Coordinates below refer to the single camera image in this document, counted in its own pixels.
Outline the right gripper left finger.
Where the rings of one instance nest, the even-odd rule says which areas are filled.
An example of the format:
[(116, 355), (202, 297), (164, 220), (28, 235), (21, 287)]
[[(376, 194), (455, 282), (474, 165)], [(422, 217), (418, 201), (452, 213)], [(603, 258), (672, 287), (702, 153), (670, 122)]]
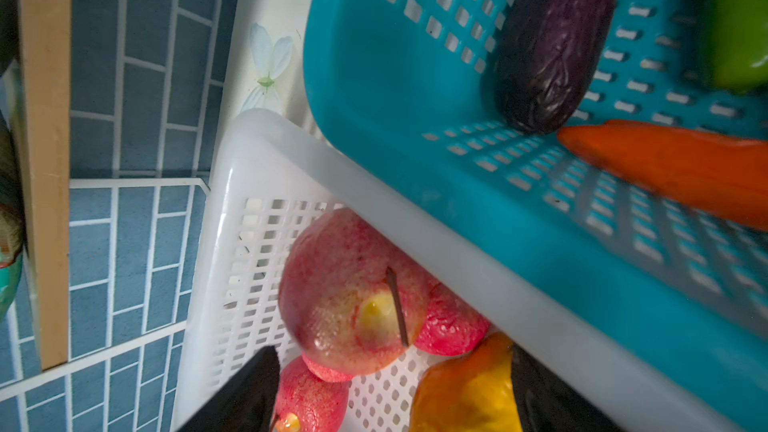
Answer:
[(261, 348), (179, 431), (272, 431), (280, 373), (276, 348)]

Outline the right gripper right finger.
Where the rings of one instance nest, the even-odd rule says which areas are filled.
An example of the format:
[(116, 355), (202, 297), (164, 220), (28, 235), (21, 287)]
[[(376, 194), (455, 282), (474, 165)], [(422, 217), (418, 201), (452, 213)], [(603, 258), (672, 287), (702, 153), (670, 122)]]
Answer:
[(519, 345), (511, 351), (511, 383), (523, 431), (622, 431)]

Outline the red apple with yellow spot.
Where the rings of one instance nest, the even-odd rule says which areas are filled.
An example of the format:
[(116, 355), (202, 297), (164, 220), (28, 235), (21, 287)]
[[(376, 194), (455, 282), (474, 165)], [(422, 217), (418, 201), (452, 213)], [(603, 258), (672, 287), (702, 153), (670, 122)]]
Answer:
[(282, 320), (312, 362), (372, 374), (400, 357), (426, 318), (430, 274), (353, 210), (314, 221), (294, 242), (278, 294)]

